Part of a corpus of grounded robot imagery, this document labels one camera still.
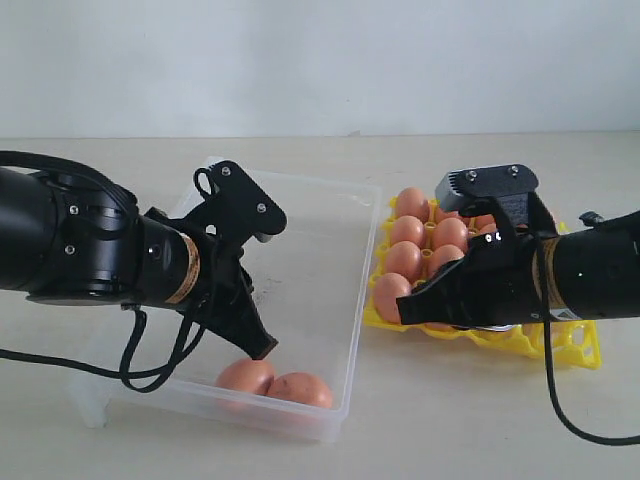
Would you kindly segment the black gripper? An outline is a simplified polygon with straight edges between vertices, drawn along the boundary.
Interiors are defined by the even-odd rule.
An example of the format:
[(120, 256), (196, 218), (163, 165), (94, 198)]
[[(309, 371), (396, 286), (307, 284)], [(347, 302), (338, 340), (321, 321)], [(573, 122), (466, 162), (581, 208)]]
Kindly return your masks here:
[(534, 191), (482, 197), (460, 210), (490, 215), (496, 230), (471, 242), (468, 259), (449, 261), (411, 293), (396, 299), (400, 323), (442, 323), (502, 329), (542, 321), (533, 260), (539, 239), (557, 235), (552, 215)]

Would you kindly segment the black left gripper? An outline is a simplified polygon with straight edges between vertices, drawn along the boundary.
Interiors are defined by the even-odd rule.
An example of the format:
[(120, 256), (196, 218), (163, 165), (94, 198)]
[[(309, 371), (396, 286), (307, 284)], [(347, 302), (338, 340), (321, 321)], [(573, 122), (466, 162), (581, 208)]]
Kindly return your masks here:
[(278, 341), (265, 329), (241, 266), (248, 229), (219, 207), (196, 207), (171, 218), (152, 207), (144, 214), (147, 257), (144, 301), (174, 310), (263, 360)]

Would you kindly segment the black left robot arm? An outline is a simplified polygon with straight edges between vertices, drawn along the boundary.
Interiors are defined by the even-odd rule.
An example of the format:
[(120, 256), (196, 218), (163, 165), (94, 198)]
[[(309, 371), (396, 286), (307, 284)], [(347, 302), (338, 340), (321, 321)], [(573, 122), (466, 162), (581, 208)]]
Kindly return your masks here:
[(1, 286), (49, 305), (171, 310), (243, 345), (266, 330), (241, 266), (287, 217), (236, 163), (198, 169), (208, 187), (179, 217), (141, 211), (100, 172), (58, 158), (1, 166)]

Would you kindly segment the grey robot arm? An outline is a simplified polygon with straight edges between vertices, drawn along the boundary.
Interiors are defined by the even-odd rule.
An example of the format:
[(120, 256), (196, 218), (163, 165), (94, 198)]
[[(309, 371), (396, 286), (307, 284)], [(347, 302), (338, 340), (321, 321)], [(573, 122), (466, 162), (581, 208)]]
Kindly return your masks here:
[(458, 266), (458, 324), (633, 318), (639, 314), (639, 214), (584, 213), (561, 234), (535, 193), (490, 203), (497, 230), (473, 241)]

